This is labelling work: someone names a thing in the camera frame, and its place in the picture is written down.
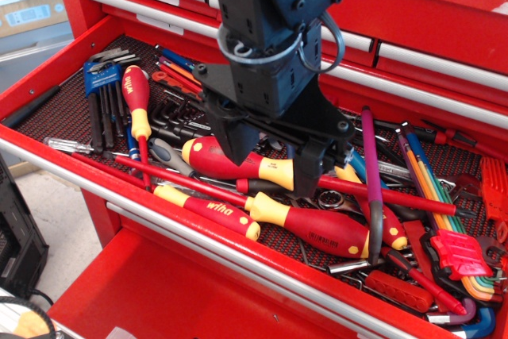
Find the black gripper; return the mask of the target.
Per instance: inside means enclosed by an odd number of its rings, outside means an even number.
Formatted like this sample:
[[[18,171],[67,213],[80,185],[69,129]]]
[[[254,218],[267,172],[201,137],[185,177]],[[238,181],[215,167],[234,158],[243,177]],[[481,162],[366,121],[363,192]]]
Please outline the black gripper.
[[[350,156],[354,128],[322,94],[321,22],[266,35],[221,24],[217,42],[227,64],[199,64],[194,74],[223,153],[241,165],[266,133],[297,150],[294,194],[310,197],[336,156]]]

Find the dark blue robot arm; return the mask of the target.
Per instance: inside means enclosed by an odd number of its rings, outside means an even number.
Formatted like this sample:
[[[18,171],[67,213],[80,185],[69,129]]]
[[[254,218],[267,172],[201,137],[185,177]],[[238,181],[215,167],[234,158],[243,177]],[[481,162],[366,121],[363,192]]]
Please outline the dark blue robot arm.
[[[322,94],[321,31],[344,56],[329,7],[341,0],[218,0],[217,43],[225,64],[199,64],[203,107],[224,154],[242,164],[259,135],[289,144],[296,195],[314,193],[321,176],[352,155],[354,128]]]

